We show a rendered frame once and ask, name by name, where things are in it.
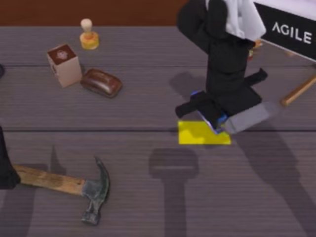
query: red-brown background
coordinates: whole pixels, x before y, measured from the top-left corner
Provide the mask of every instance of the red-brown background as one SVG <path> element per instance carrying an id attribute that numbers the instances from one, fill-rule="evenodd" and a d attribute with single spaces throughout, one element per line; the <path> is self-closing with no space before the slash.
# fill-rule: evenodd
<path id="1" fill-rule="evenodd" d="M 5 0 L 0 26 L 172 26 L 187 0 Z"/>

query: hammer handle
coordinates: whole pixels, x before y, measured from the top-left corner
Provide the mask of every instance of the hammer handle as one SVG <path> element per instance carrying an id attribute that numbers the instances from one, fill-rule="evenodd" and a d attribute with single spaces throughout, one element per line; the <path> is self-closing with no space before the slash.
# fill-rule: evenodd
<path id="1" fill-rule="evenodd" d="M 85 180 L 83 179 L 48 173 L 21 165 L 14 165 L 13 167 L 21 178 L 21 184 L 81 196 L 81 191 L 85 183 Z"/>
<path id="2" fill-rule="evenodd" d="M 303 84 L 298 86 L 296 89 L 294 89 L 287 96 L 285 96 L 281 100 L 281 104 L 284 106 L 288 106 L 290 103 L 292 103 L 294 100 L 296 100 L 301 94 L 303 94 L 305 91 L 307 91 L 315 82 L 316 82 L 316 75 L 309 78 L 307 81 L 305 81 Z"/>

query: agile logo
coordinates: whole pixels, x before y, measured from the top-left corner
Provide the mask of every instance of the agile logo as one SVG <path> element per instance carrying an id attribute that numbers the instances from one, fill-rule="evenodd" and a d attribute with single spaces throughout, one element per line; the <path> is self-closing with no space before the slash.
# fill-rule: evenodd
<path id="1" fill-rule="evenodd" d="M 293 39 L 301 41 L 303 43 L 312 44 L 313 34 L 311 32 L 300 31 L 298 28 L 289 27 L 286 24 L 280 25 L 277 21 L 275 22 L 272 31 L 277 31 L 279 34 L 284 36 L 290 36 Z"/>

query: brown leather object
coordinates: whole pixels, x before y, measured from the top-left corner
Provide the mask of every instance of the brown leather object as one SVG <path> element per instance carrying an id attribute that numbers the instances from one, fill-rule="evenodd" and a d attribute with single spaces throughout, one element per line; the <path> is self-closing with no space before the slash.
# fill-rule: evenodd
<path id="1" fill-rule="evenodd" d="M 87 71 L 80 84 L 84 88 L 108 98 L 115 97 L 123 86 L 120 79 L 98 69 Z"/>

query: yellow sponge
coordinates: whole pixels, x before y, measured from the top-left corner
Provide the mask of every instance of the yellow sponge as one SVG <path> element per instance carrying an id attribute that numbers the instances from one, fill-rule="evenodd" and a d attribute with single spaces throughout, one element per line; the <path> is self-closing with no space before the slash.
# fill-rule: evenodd
<path id="1" fill-rule="evenodd" d="M 229 134 L 215 134 L 204 121 L 178 121 L 180 145 L 230 145 Z"/>

